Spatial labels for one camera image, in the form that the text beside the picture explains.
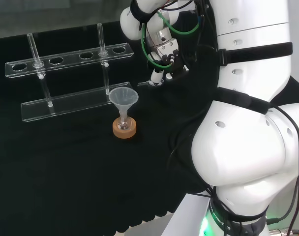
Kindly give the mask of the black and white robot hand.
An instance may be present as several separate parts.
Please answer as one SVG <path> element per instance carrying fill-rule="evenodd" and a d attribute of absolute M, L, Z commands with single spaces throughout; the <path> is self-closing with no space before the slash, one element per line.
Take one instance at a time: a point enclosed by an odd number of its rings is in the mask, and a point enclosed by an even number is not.
<path fill-rule="evenodd" d="M 179 45 L 175 38 L 167 40 L 163 37 L 161 40 L 156 40 L 147 36 L 146 42 L 150 49 L 148 56 L 152 60 L 150 65 L 153 66 L 149 85 L 161 86 L 164 82 L 187 75 L 189 68 L 180 56 Z"/>

